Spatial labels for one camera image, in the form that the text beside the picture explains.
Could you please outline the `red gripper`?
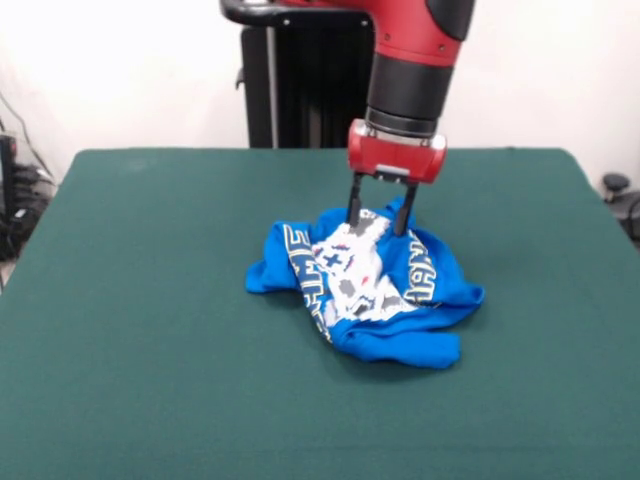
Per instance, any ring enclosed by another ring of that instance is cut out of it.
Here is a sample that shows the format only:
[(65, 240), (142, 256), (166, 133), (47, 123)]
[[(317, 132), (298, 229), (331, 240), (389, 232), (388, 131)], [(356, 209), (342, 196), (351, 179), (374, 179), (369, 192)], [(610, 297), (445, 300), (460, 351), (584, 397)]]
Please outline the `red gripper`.
[(363, 119), (355, 119), (348, 135), (348, 164), (353, 173), (346, 221), (358, 224), (361, 210), (363, 174), (388, 176), (408, 182), (402, 206), (397, 212), (394, 234), (404, 235), (416, 197), (416, 184), (431, 184), (438, 176), (447, 154), (447, 140), (402, 137), (377, 130)]

